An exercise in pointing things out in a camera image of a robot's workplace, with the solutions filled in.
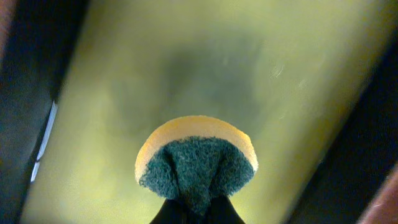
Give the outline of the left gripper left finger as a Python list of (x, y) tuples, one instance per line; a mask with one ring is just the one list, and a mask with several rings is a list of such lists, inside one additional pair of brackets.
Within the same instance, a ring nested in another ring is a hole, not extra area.
[(177, 200), (166, 199), (150, 224), (187, 224), (189, 211)]

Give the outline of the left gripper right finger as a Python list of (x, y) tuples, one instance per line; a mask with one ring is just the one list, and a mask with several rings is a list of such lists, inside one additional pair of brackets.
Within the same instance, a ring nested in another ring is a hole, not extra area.
[(227, 196), (211, 200), (205, 216), (205, 224), (245, 224)]

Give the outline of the green and yellow sponge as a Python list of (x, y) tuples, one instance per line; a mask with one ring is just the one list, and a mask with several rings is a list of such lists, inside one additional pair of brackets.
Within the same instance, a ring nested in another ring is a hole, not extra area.
[(217, 118), (182, 116), (146, 139), (136, 157), (135, 180), (203, 217), (214, 198), (240, 191), (258, 167), (247, 134)]

